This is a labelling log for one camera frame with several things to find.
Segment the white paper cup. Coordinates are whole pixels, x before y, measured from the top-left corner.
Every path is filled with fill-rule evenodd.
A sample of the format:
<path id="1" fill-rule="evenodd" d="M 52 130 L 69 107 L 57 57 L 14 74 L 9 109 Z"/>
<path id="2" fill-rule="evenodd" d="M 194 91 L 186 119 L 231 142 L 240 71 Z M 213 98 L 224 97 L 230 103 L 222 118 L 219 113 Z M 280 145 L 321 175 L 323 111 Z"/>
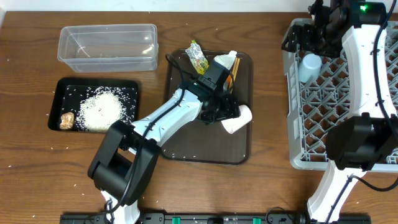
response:
<path id="1" fill-rule="evenodd" d="M 239 112 L 240 112 L 239 117 L 226 119 L 221 122 L 224 129 L 229 134 L 235 133 L 236 131 L 241 129 L 243 126 L 245 126 L 252 120 L 252 112 L 248 106 L 240 105 Z"/>

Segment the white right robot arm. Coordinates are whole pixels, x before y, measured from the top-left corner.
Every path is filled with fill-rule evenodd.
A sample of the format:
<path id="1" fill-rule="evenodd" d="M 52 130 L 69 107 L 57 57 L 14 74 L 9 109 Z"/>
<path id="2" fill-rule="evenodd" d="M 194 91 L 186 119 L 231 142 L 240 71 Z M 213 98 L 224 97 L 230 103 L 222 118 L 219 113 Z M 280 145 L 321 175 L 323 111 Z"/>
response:
<path id="1" fill-rule="evenodd" d="M 333 223 L 355 183 L 397 147 L 397 113 L 391 100 L 385 63 L 386 27 L 392 10 L 381 2 L 316 0 L 308 9 L 312 24 L 292 25 L 282 50 L 348 60 L 348 119 L 326 139 L 329 158 L 306 212 L 296 223 Z"/>

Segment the light blue cup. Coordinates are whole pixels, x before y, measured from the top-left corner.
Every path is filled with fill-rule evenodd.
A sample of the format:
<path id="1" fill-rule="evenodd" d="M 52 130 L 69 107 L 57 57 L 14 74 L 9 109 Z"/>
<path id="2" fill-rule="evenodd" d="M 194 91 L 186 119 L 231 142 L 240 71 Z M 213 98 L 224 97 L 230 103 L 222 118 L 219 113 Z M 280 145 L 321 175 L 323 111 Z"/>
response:
<path id="1" fill-rule="evenodd" d="M 322 58 L 315 54 L 306 54 L 298 66 L 298 80 L 307 83 L 318 78 L 322 66 Z"/>

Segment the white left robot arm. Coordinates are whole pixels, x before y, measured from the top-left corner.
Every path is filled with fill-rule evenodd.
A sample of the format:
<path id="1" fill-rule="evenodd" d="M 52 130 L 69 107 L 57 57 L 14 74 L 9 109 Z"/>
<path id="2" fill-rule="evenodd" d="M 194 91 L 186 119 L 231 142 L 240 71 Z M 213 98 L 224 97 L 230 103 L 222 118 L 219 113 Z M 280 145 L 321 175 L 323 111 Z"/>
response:
<path id="1" fill-rule="evenodd" d="M 177 89 L 146 118 L 132 124 L 114 122 L 88 168 L 88 177 L 106 200 L 106 210 L 94 220 L 137 222 L 137 201 L 149 185 L 164 143 L 197 118 L 215 123 L 240 114 L 233 94 L 189 87 Z"/>

